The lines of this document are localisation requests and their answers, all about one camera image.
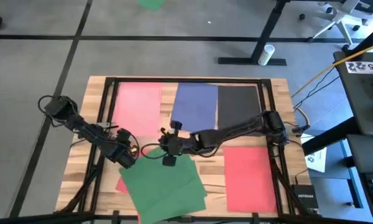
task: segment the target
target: wooden tabletop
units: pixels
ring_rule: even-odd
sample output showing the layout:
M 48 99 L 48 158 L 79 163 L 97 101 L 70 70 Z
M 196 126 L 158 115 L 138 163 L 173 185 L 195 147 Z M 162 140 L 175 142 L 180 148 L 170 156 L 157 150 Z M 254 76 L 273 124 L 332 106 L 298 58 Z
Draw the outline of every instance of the wooden tabletop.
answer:
M 98 116 L 99 105 L 103 94 L 104 82 L 106 77 L 90 77 L 83 98 L 80 114 L 85 118 L 86 122 L 95 123 Z M 272 89 L 275 98 L 275 106 L 280 113 L 283 121 L 295 123 L 295 117 L 292 107 L 292 100 L 288 91 L 287 81 L 284 78 L 271 79 Z M 219 85 L 239 85 L 246 86 L 254 84 L 227 84 L 220 83 Z M 160 106 L 161 127 L 170 128 L 170 118 L 175 100 L 175 94 L 178 83 L 163 83 L 162 101 Z M 267 91 L 264 89 L 265 104 L 270 108 Z M 110 97 L 107 99 L 106 112 L 107 115 Z M 182 131 L 181 136 L 187 137 L 188 133 Z M 158 138 L 138 139 L 140 145 L 157 142 Z M 300 142 L 300 139 L 291 137 L 291 140 Z M 264 146 L 266 147 L 265 137 L 242 136 L 225 142 L 223 146 Z M 90 154 L 91 144 L 88 142 L 81 142 L 70 149 L 69 158 L 65 173 L 63 175 L 62 185 L 57 200 L 56 210 L 63 208 L 70 199 L 76 194 L 78 189 L 83 184 L 85 177 L 86 165 L 88 156 Z M 295 143 L 290 143 L 285 146 L 285 158 L 287 162 L 287 169 L 290 183 L 294 184 L 294 176 L 306 170 L 305 158 L 302 148 Z M 205 198 L 206 210 L 192 213 L 193 216 L 201 217 L 251 217 L 251 213 L 228 212 L 226 208 L 226 194 L 225 194 L 225 176 L 224 176 L 224 156 L 222 148 L 215 156 L 210 158 L 202 158 L 199 156 L 192 156 L 195 160 L 200 178 L 208 193 Z M 118 192 L 115 189 L 118 179 L 120 178 L 119 164 L 114 164 L 109 160 L 105 161 L 101 185 L 99 188 L 99 196 L 96 214 L 98 215 L 112 215 L 113 210 L 119 210 L 120 215 L 137 215 L 137 211 L 129 195 Z M 298 175 L 299 184 L 310 184 L 308 172 Z M 90 208 L 92 187 L 87 196 L 86 210 Z M 282 199 L 283 212 L 288 213 L 287 198 L 282 184 L 279 183 L 280 193 Z M 259 213 L 260 217 L 277 217 L 277 213 Z

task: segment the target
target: yellow cable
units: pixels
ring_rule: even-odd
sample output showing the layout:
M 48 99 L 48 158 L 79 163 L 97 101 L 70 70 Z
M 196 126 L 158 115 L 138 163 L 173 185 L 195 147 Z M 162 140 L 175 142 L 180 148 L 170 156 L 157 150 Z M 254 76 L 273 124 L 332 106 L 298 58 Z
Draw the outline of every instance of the yellow cable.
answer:
M 358 53 L 355 53 L 355 54 L 353 54 L 353 55 L 351 55 L 351 56 L 349 56 L 349 57 L 346 57 L 346 58 L 344 58 L 344 59 L 342 59 L 342 60 L 340 60 L 340 61 L 338 61 L 338 62 L 336 62 L 336 63 L 334 63 L 334 64 L 331 64 L 330 66 L 328 66 L 327 68 L 325 68 L 322 72 L 320 72 L 319 74 L 317 74 L 317 75 L 315 75 L 310 81 L 308 81 L 305 85 L 303 85 L 303 87 L 301 87 L 296 93 L 294 93 L 293 95 L 292 95 L 292 98 L 295 96 L 295 95 L 297 95 L 299 92 L 301 92 L 306 86 L 308 86 L 313 80 L 316 80 L 319 76 L 321 76 L 322 74 L 324 74 L 324 72 L 325 71 L 327 71 L 327 70 L 329 70 L 329 69 L 331 69 L 331 68 L 333 68 L 333 67 L 335 67 L 335 66 L 337 66 L 337 65 L 339 65 L 339 64 L 341 64 L 341 63 L 344 63 L 344 62 L 346 62 L 346 61 L 348 61 L 348 60 L 350 60 L 350 59 L 352 59 L 352 58 L 354 58 L 354 57 L 357 57 L 357 56 L 360 56 L 361 54 L 363 54 L 363 53 L 366 53 L 367 51 L 369 51 L 369 50 L 372 50 L 373 49 L 373 46 L 372 47 L 368 47 L 368 48 L 366 48 L 365 50 L 361 50 L 360 52 L 358 52 Z
M 304 113 L 304 111 L 301 110 L 300 108 L 296 108 L 296 110 L 298 110 L 298 111 L 303 115 L 303 117 L 305 118 L 305 123 L 306 123 L 306 125 L 310 125 L 310 119 L 309 119 L 308 116 Z

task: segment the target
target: white paper label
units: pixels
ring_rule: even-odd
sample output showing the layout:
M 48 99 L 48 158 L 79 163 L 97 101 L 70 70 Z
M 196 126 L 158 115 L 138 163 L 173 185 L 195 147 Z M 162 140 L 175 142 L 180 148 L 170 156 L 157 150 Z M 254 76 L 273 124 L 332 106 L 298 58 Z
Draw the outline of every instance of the white paper label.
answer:
M 373 62 L 346 62 L 348 73 L 373 74 Z
M 314 136 L 310 136 L 308 134 L 302 134 L 301 142 L 304 143 Z M 319 150 L 318 152 L 314 152 L 313 154 L 307 155 L 305 157 L 306 166 L 309 169 L 313 169 L 319 172 L 325 172 L 326 167 L 326 151 L 327 147 Z

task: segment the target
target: green paper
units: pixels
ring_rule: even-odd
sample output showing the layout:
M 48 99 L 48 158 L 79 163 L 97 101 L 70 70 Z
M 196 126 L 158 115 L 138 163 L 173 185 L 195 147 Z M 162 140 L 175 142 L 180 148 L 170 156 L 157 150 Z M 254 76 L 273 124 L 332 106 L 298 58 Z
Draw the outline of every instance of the green paper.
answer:
M 149 10 L 156 11 L 164 3 L 164 0 L 139 0 L 138 4 Z
M 163 151 L 156 148 L 148 156 L 157 157 L 162 154 Z M 151 217 L 165 219 L 170 218 L 169 215 L 177 216 L 180 212 L 204 209 L 201 204 L 206 191 L 196 171 L 195 162 L 188 155 L 178 156 L 174 167 L 163 166 L 161 159 L 143 157 L 131 168 L 121 169 L 120 173 L 137 211 L 145 217 L 144 223 L 154 222 Z M 174 203 L 169 195 L 175 195 L 172 198 L 178 202 L 188 203 Z M 158 209 L 156 205 L 159 204 L 161 207 L 169 204 L 169 207 L 165 210 Z M 150 210 L 163 213 L 150 215 Z

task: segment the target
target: office chair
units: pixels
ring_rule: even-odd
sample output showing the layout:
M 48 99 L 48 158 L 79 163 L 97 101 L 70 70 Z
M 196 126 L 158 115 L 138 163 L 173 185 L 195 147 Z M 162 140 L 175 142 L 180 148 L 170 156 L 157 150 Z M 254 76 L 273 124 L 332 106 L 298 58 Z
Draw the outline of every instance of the office chair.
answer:
M 355 25 L 352 28 L 353 31 L 357 31 L 361 25 L 367 26 L 370 21 L 373 21 L 373 0 L 345 0 L 341 2 L 330 2 L 326 13 L 314 13 L 314 17 L 331 21 L 327 26 L 322 28 L 313 37 L 307 38 L 307 42 L 310 43 L 322 34 L 326 30 L 330 30 L 334 25 L 338 27 L 342 35 L 347 41 L 347 45 L 343 47 L 343 50 L 347 50 L 352 45 L 351 36 L 346 28 L 346 24 Z M 300 15 L 300 20 L 304 20 L 305 15 Z

